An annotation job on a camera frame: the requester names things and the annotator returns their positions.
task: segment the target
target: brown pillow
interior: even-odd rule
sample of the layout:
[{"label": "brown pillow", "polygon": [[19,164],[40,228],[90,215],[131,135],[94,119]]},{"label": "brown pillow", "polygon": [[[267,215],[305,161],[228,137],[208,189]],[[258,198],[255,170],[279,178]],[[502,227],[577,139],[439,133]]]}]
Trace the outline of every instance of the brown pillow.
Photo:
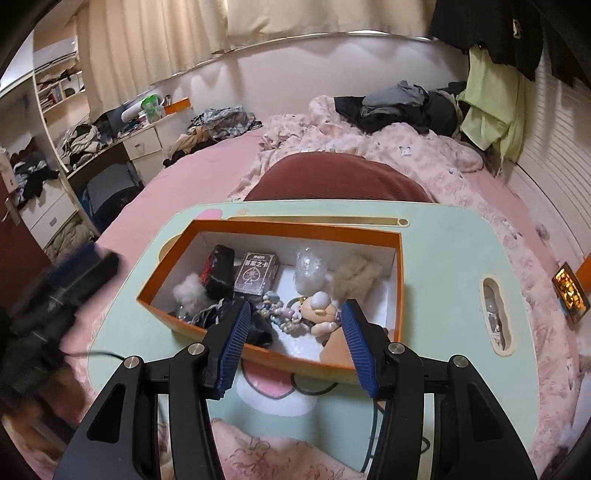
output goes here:
[{"label": "brown pillow", "polygon": [[392,167],[332,152],[296,153],[283,158],[263,175],[245,201],[303,199],[431,203],[417,182]]}]

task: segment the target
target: curtain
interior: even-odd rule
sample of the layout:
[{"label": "curtain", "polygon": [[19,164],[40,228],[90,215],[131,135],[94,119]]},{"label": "curtain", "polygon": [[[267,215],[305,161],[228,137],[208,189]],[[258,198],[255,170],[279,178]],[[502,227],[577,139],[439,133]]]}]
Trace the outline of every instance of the curtain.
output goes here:
[{"label": "curtain", "polygon": [[427,35],[436,0],[227,0],[234,46],[311,33]]},{"label": "curtain", "polygon": [[227,50],[222,2],[89,0],[76,21],[91,121]]}]

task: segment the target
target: desk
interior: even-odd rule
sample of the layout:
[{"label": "desk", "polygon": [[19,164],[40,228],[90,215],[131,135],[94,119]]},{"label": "desk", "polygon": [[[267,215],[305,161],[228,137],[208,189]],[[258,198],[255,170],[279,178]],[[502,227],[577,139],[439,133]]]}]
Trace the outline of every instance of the desk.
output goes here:
[{"label": "desk", "polygon": [[162,147],[160,155],[158,155],[158,158],[156,159],[161,165],[162,161],[168,157],[168,149],[176,142],[181,134],[186,133],[193,115],[192,109],[172,113],[153,124],[148,124],[138,130],[134,130],[121,136],[111,145],[103,148],[78,168],[70,172],[67,175],[68,181],[74,191],[78,191],[83,188],[90,179],[98,175],[110,165],[114,163],[127,163],[130,160],[134,160],[134,158],[130,159],[124,142],[151,129],[156,131]]},{"label": "desk", "polygon": [[[223,203],[195,206],[175,215],[160,230],[121,287],[98,332],[93,349],[152,361],[174,355],[191,343],[170,332],[136,302],[136,296],[158,264],[158,253],[172,237],[199,216],[335,215],[404,218],[408,226],[368,225],[402,233],[404,255],[404,328],[402,341],[419,355],[447,361],[467,356],[485,379],[529,447],[538,421],[538,380],[534,346],[519,283],[491,227],[470,210],[455,207],[374,201],[298,200]],[[485,277],[494,276],[512,322],[515,351],[498,356],[486,332],[480,301]],[[90,382],[100,390],[119,363],[89,359]],[[290,436],[306,440],[341,462],[359,469],[370,437],[373,405],[356,386],[338,385],[311,397],[293,391],[285,375],[270,371],[263,387],[251,386],[256,372],[248,365],[238,372],[233,388],[220,402],[209,402],[212,418],[219,417],[257,435]],[[320,391],[326,382],[296,378],[305,391]],[[272,384],[269,393],[268,385]],[[426,395],[424,436],[433,443],[433,396]],[[421,457],[421,479],[429,479],[432,450]]]}]

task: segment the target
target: blurry black object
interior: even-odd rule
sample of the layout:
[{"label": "blurry black object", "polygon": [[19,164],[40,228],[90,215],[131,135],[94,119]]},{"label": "blurry black object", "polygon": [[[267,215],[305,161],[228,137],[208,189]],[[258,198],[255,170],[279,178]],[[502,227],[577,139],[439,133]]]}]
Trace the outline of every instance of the blurry black object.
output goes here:
[{"label": "blurry black object", "polygon": [[[208,309],[202,310],[191,324],[208,329],[212,325],[215,325],[216,322],[219,322],[220,319],[223,319],[233,305],[234,300],[224,300],[221,305],[213,305]],[[261,317],[252,303],[249,303],[249,305],[251,306],[251,325],[248,330],[248,336],[246,337],[246,343],[261,348],[269,348],[273,345],[273,328],[268,320]]]},{"label": "blurry black object", "polygon": [[0,411],[17,410],[63,366],[60,342],[76,312],[118,269],[116,253],[101,257],[94,244],[86,244],[42,275],[2,319]]},{"label": "blurry black object", "polygon": [[231,299],[234,292],[234,250],[216,245],[209,254],[201,273],[201,283],[207,296],[215,301]]},{"label": "blurry black object", "polygon": [[251,304],[251,327],[248,330],[246,342],[261,348],[269,348],[273,345],[273,328],[268,320],[265,320]]}]

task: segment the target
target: folded clothes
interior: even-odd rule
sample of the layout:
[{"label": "folded clothes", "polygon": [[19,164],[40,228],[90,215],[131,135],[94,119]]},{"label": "folded clothes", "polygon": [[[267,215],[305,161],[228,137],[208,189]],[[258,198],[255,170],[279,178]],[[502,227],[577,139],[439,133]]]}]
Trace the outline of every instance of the folded clothes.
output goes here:
[{"label": "folded clothes", "polygon": [[422,106],[427,97],[427,92],[422,87],[411,86],[406,80],[403,80],[395,87],[366,96],[362,102],[361,116],[373,113],[397,114],[399,112],[398,105]]},{"label": "folded clothes", "polygon": [[452,137],[458,127],[459,113],[453,96],[436,90],[427,93],[421,87],[417,89],[422,91],[424,98],[424,103],[419,106],[416,105],[418,100],[410,100],[410,97],[408,103],[371,108],[365,105],[368,97],[335,97],[335,110],[367,134],[376,133],[387,125],[405,123],[421,135],[433,130],[437,135]]}]

